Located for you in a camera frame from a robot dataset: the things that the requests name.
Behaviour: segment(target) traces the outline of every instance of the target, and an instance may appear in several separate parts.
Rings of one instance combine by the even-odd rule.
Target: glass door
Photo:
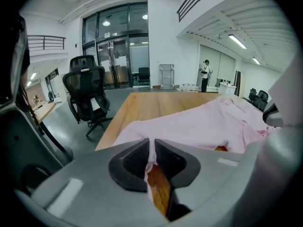
[[[105,89],[130,87],[129,55],[126,39],[120,38],[98,44],[99,65],[105,69]]]

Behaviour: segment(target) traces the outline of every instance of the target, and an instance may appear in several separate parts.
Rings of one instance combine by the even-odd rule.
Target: pink cloth
[[[229,152],[244,153],[250,143],[264,139],[274,130],[263,122],[262,112],[248,102],[237,96],[220,96],[197,108],[132,122],[113,145],[149,138],[149,162],[156,163],[155,139],[206,149],[225,146]]]

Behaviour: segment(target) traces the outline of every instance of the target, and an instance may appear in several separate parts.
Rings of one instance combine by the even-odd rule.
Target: white table
[[[219,93],[220,94],[234,94],[237,87],[226,85],[220,82]]]

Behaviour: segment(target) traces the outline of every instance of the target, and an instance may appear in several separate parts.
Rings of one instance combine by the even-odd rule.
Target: office room
[[[0,109],[16,204],[59,226],[270,218],[303,159],[289,18],[276,0],[26,0]]]

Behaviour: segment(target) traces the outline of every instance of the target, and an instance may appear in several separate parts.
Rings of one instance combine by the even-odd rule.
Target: chair base
[[[112,120],[113,118],[102,118],[102,119],[98,119],[97,121],[95,122],[88,122],[88,125],[90,127],[89,131],[86,133],[86,138],[89,139],[89,134],[98,126],[100,125],[103,130],[105,130],[102,122],[106,122],[106,121],[109,121],[109,120]]]

